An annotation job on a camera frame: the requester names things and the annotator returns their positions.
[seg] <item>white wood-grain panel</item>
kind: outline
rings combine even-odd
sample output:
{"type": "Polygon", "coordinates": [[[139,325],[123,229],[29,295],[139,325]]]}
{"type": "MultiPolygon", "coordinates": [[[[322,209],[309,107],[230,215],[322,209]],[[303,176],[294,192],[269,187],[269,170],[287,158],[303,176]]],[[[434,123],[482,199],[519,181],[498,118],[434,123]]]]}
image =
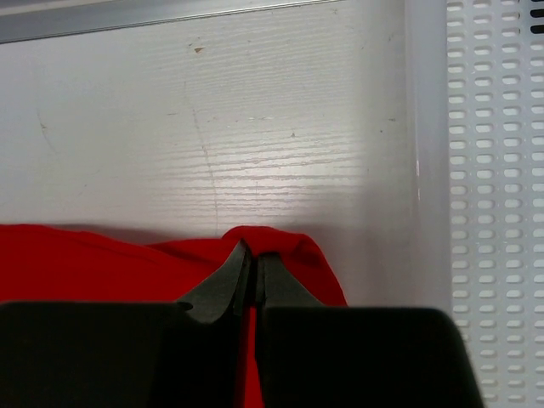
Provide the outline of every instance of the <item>white wood-grain panel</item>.
{"type": "Polygon", "coordinates": [[[0,222],[130,241],[311,234],[355,304],[412,303],[404,2],[0,47],[0,222]]]}

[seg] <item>red cloth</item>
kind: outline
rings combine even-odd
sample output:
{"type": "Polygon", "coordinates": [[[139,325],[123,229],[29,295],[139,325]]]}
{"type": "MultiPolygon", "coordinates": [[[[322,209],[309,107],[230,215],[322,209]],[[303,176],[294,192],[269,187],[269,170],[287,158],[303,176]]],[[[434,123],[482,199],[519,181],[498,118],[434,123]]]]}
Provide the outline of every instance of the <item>red cloth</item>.
{"type": "MultiPolygon", "coordinates": [[[[345,305],[342,289],[311,238],[269,227],[237,227],[221,239],[137,246],[88,232],[0,225],[0,302],[7,300],[173,301],[198,285],[243,239],[254,256],[278,252],[321,302],[345,305]]],[[[245,407],[262,407],[250,313],[245,407]]]]}

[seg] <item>ventilation slot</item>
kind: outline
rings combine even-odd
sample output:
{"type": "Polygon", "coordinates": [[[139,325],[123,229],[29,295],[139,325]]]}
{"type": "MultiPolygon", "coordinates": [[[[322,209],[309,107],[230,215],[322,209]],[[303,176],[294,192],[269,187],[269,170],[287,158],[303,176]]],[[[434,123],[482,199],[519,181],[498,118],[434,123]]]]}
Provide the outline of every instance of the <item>ventilation slot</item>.
{"type": "Polygon", "coordinates": [[[533,34],[544,34],[544,8],[535,8],[530,11],[530,16],[534,19],[538,19],[540,24],[532,25],[530,31],[533,34]]]}

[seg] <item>scratch mark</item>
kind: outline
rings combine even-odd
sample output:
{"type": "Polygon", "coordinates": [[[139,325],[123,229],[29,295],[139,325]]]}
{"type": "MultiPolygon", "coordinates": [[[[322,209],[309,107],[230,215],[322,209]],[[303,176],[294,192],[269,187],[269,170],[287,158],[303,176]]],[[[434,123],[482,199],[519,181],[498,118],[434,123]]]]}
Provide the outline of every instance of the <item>scratch mark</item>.
{"type": "Polygon", "coordinates": [[[45,143],[48,144],[49,149],[54,153],[57,154],[57,150],[54,148],[53,144],[51,143],[51,140],[49,140],[48,137],[48,127],[43,124],[42,116],[40,115],[40,110],[36,107],[36,116],[37,120],[40,122],[40,130],[42,131],[42,137],[45,140],[45,143]]]}
{"type": "Polygon", "coordinates": [[[190,98],[189,98],[189,95],[186,92],[186,89],[187,89],[187,82],[184,82],[185,100],[187,101],[187,104],[189,105],[189,107],[191,109],[191,112],[193,114],[193,123],[195,125],[196,134],[198,136],[198,139],[201,142],[201,148],[202,148],[202,152],[204,153],[204,161],[206,162],[207,172],[208,172],[208,174],[210,176],[210,180],[212,182],[213,207],[214,207],[214,211],[215,211],[215,235],[217,235],[218,232],[219,232],[218,188],[217,188],[217,185],[215,184],[215,174],[213,174],[212,165],[210,164],[210,156],[209,156],[209,153],[207,151],[206,142],[205,142],[204,138],[202,137],[201,124],[198,121],[198,115],[196,114],[195,107],[193,106],[193,104],[190,101],[190,98]]]}

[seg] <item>perforated white panel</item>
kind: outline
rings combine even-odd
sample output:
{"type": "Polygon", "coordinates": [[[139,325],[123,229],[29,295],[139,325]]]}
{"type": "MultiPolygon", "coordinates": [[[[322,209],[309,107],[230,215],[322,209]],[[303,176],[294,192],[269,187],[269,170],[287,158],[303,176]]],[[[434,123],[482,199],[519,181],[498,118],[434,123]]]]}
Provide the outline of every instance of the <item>perforated white panel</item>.
{"type": "Polygon", "coordinates": [[[453,304],[490,407],[544,406],[544,35],[448,2],[453,304]]]}

